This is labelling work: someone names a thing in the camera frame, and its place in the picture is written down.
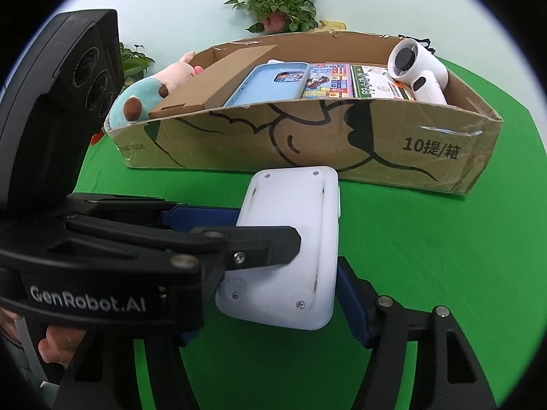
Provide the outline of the person's left hand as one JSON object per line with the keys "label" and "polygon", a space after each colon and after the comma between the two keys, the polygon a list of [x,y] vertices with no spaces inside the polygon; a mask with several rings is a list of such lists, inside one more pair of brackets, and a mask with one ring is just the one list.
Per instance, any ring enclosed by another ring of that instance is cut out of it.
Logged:
{"label": "person's left hand", "polygon": [[[16,328],[16,323],[22,320],[22,316],[5,308],[1,308],[0,314],[1,333],[8,342],[22,348],[21,337]],[[38,343],[40,357],[47,364],[59,364],[67,369],[85,334],[86,331],[83,329],[50,325],[45,336]]]}

